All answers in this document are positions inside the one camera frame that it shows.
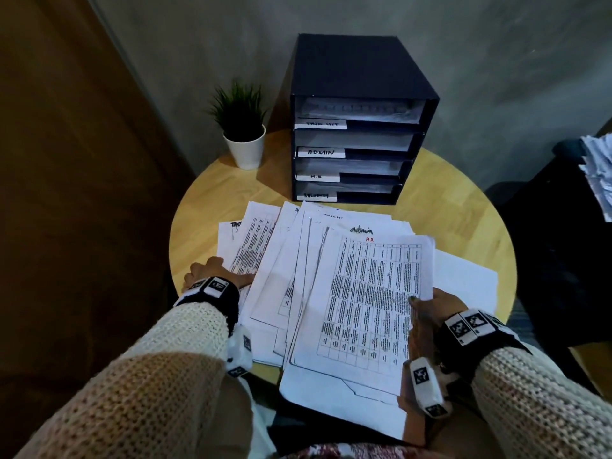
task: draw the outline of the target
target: potted plant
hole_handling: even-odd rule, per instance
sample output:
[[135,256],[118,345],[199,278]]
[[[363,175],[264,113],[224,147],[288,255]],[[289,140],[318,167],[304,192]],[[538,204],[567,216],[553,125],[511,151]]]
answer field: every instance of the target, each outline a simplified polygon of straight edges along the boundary
[[256,169],[264,151],[261,87],[233,81],[231,90],[215,88],[210,114],[223,130],[223,138],[240,169]]

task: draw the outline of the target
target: white flower pot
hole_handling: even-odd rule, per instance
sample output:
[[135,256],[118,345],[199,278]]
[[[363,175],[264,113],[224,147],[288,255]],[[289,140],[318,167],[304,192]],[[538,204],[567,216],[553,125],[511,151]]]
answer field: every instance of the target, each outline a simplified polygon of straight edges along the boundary
[[250,142],[233,142],[232,140],[227,140],[225,135],[223,136],[228,143],[236,166],[240,169],[249,171],[257,169],[261,164],[261,157],[264,154],[264,137],[266,135],[266,126],[262,125],[262,127],[264,128],[264,133],[261,134],[261,137]]

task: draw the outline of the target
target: green plant leaves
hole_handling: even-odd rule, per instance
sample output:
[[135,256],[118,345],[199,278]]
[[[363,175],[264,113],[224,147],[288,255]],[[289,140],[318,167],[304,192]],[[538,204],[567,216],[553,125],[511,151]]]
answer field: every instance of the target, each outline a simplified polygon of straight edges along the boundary
[[215,88],[209,114],[223,130],[225,138],[249,142],[263,134],[261,126],[267,110],[261,110],[261,86],[233,81],[230,92]]

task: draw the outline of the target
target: desk file organizer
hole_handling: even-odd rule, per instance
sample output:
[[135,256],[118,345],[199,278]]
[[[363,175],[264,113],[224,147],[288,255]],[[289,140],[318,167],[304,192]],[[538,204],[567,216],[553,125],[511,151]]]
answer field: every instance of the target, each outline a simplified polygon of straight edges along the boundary
[[300,34],[293,200],[395,204],[439,101],[397,37]]

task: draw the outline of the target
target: left hand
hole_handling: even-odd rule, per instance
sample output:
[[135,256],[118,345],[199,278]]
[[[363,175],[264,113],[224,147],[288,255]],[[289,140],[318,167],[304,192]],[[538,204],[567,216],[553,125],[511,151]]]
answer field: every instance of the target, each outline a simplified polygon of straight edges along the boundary
[[194,262],[190,268],[191,272],[185,275],[183,288],[181,293],[184,293],[187,288],[196,283],[198,280],[202,280],[206,277],[221,277],[232,282],[238,289],[243,286],[251,285],[255,278],[254,273],[248,273],[245,275],[238,275],[237,273],[230,272],[223,267],[223,258],[212,256],[208,258],[206,264],[200,264]]

